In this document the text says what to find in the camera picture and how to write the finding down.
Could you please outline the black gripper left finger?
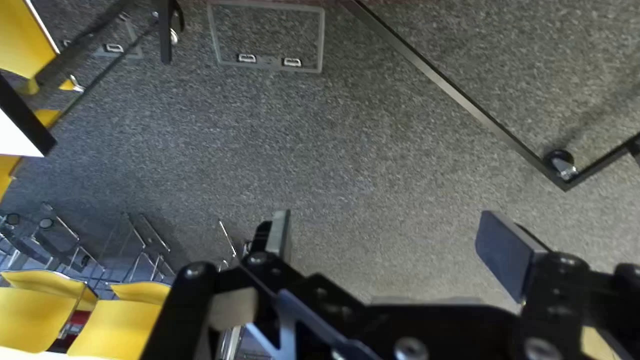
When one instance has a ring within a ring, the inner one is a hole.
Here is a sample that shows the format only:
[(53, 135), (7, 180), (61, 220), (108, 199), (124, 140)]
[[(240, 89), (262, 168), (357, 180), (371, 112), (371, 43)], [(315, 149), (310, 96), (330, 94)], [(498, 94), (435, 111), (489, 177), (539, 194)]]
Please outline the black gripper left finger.
[(255, 227), (254, 238), (243, 246), (241, 263), (251, 269), (269, 271), (287, 260), (290, 213), (276, 210)]

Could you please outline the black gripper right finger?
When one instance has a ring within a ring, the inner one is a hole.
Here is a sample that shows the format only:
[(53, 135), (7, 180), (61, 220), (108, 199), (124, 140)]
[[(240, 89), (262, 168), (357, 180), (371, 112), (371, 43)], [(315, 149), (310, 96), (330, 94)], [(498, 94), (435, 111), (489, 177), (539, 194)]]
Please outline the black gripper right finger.
[(516, 305), (526, 302), (533, 264), (546, 257), (559, 266), (588, 271), (582, 258), (550, 248), (528, 228), (494, 210), (479, 214), (474, 250)]

